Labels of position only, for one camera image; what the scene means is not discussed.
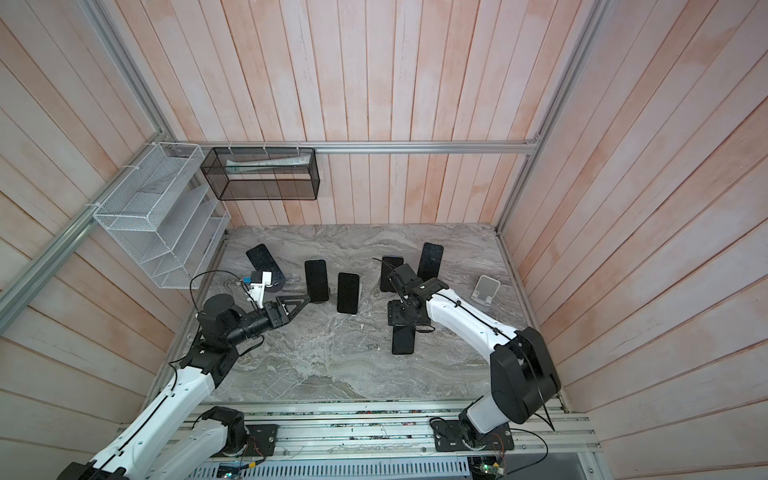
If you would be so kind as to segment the green edged phone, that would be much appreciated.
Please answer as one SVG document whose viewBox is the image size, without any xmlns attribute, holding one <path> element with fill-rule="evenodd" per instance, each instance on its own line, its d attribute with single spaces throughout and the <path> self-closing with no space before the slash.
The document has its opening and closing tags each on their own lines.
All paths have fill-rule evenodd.
<svg viewBox="0 0 768 480">
<path fill-rule="evenodd" d="M 329 300 L 327 265 L 322 259 L 307 260 L 304 263 L 307 295 L 311 303 L 323 303 Z"/>
</svg>

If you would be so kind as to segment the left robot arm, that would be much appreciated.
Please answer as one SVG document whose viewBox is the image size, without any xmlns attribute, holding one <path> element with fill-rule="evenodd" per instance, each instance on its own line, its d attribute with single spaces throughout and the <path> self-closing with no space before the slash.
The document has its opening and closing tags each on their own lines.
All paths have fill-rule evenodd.
<svg viewBox="0 0 768 480">
<path fill-rule="evenodd" d="M 70 463 L 58 477 L 184 479 L 216 454 L 242 456 L 250 432 L 244 414 L 228 407 L 207 410 L 183 440 L 165 446 L 243 355 L 240 344 L 288 325 L 309 303 L 307 295 L 278 296 L 246 312 L 228 294 L 207 299 L 197 315 L 200 332 L 171 381 L 115 440 L 90 461 Z"/>
</svg>

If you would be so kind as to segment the blue edged phone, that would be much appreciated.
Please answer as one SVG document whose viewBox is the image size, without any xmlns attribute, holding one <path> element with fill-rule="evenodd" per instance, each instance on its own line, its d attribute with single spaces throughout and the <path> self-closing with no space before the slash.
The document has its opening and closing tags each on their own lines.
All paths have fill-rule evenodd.
<svg viewBox="0 0 768 480">
<path fill-rule="evenodd" d="M 392 283 L 391 275 L 394 270 L 404 263 L 402 256 L 383 256 L 381 259 L 381 271 L 379 288 L 381 292 L 395 293 L 396 288 Z"/>
</svg>

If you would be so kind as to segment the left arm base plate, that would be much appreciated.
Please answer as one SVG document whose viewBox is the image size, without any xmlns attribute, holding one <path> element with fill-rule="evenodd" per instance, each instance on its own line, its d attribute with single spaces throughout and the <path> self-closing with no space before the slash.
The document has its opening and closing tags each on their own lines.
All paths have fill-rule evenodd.
<svg viewBox="0 0 768 480">
<path fill-rule="evenodd" d="M 269 458 L 274 455 L 279 426 L 277 424 L 247 424 L 246 458 Z"/>
</svg>

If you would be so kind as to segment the purple edged phone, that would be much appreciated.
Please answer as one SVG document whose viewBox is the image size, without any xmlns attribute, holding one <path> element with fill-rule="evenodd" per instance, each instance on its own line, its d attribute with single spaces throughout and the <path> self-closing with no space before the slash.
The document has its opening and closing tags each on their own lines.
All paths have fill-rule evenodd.
<svg viewBox="0 0 768 480">
<path fill-rule="evenodd" d="M 424 281 L 437 278 L 444 254 L 442 245 L 425 242 L 422 247 L 417 275 Z"/>
</svg>

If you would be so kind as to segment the white folding phone stand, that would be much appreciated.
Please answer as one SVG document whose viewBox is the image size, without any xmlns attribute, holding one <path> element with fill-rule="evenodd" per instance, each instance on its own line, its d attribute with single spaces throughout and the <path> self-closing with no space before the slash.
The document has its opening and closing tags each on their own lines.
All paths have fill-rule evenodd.
<svg viewBox="0 0 768 480">
<path fill-rule="evenodd" d="M 471 295 L 471 300 L 477 304 L 490 306 L 501 287 L 501 282 L 487 275 L 481 275 Z"/>
</svg>

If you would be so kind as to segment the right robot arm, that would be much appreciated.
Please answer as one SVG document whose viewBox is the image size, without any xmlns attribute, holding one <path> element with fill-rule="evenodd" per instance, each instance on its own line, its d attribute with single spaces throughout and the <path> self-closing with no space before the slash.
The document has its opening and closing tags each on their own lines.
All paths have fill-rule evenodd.
<svg viewBox="0 0 768 480">
<path fill-rule="evenodd" d="M 388 305 L 388 322 L 395 330 L 413 337 L 437 323 L 473 347 L 490 368 L 488 393 L 455 421 L 430 421 L 438 450 L 482 449 L 499 428 L 524 424 L 559 393 L 561 381 L 536 329 L 516 329 L 491 318 L 436 278 L 405 280 L 393 274 L 389 282 L 399 296 Z"/>
</svg>

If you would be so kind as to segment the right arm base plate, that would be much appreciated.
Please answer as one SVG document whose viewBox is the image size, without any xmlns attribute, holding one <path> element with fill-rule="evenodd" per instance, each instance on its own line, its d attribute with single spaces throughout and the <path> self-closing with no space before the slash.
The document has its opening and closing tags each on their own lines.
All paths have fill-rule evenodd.
<svg viewBox="0 0 768 480">
<path fill-rule="evenodd" d="M 515 449 L 511 429 L 502 424 L 488 433 L 478 433 L 463 420 L 432 417 L 428 422 L 438 452 L 497 451 Z"/>
</svg>

